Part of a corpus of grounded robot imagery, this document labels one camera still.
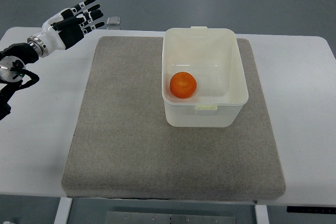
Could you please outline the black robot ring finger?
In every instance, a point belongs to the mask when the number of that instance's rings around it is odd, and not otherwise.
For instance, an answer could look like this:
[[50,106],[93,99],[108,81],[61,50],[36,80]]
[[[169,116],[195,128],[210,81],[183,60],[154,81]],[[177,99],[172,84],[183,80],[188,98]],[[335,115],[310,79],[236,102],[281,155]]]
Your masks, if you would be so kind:
[[92,10],[92,11],[87,11],[87,12],[83,12],[81,14],[78,15],[78,18],[82,18],[83,22],[81,22],[81,25],[87,25],[91,22],[93,22],[94,20],[97,20],[99,18],[102,17],[102,11],[97,9],[97,10]]

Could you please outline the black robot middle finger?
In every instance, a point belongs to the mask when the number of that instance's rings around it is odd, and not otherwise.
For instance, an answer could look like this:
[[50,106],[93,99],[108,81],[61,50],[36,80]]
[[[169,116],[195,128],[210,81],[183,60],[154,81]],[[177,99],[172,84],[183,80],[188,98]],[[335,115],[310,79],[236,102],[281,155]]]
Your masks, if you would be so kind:
[[87,6],[87,7],[85,7],[83,10],[77,12],[77,16],[78,16],[79,14],[83,13],[83,12],[87,12],[87,11],[90,12],[90,11],[92,11],[92,10],[97,10],[97,9],[100,10],[100,4],[95,4],[95,5],[90,6],[90,7]]

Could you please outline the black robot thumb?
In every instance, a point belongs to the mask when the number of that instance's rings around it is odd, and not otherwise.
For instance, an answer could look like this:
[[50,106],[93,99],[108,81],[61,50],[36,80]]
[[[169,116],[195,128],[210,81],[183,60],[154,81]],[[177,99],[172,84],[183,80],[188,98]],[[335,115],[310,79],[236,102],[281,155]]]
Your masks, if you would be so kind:
[[79,16],[74,16],[74,17],[64,19],[59,22],[52,23],[51,26],[54,30],[65,30],[68,28],[80,27],[80,25],[83,22],[84,22],[84,16],[79,15]]

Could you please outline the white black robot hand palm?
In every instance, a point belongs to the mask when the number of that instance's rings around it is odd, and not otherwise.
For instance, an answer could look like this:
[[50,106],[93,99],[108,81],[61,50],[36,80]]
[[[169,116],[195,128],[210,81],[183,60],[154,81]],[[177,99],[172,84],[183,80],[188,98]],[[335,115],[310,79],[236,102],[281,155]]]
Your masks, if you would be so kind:
[[66,50],[84,38],[79,24],[73,23],[61,26],[61,30],[55,28],[55,23],[77,19],[75,8],[67,8],[46,20],[41,31],[27,39],[39,57],[47,57],[55,50]]

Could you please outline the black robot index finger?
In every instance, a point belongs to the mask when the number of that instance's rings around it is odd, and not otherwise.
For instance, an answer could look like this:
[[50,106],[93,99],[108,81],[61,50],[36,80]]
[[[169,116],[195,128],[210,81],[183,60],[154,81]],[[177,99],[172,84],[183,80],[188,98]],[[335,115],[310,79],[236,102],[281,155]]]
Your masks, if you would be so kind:
[[79,12],[83,10],[85,7],[89,6],[90,4],[94,3],[96,0],[85,0],[83,2],[80,2],[79,4],[76,4],[74,7],[71,8],[72,12]]

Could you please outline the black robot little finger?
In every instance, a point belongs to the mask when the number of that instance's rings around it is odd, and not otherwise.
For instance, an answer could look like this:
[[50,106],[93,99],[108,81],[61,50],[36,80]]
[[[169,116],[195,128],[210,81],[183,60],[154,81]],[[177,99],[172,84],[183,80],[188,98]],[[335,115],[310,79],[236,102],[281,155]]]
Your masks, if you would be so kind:
[[88,25],[88,26],[86,26],[82,29],[82,33],[83,34],[88,34],[88,33],[92,32],[92,31],[94,31],[97,28],[100,28],[102,26],[104,26],[104,22],[99,22],[99,23],[96,23],[96,24]]

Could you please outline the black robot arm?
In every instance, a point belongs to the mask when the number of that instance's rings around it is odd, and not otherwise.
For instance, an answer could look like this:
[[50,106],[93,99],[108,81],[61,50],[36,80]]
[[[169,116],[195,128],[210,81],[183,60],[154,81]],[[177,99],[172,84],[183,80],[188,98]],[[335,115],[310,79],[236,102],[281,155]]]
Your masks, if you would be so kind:
[[27,42],[12,44],[1,51],[1,119],[11,112],[8,104],[13,94],[39,81],[39,76],[26,69],[27,64],[49,56],[56,50],[67,50],[84,39],[85,35],[100,28],[104,22],[100,5],[89,7],[96,0],[85,0],[58,12],[46,20],[41,31],[31,35]]

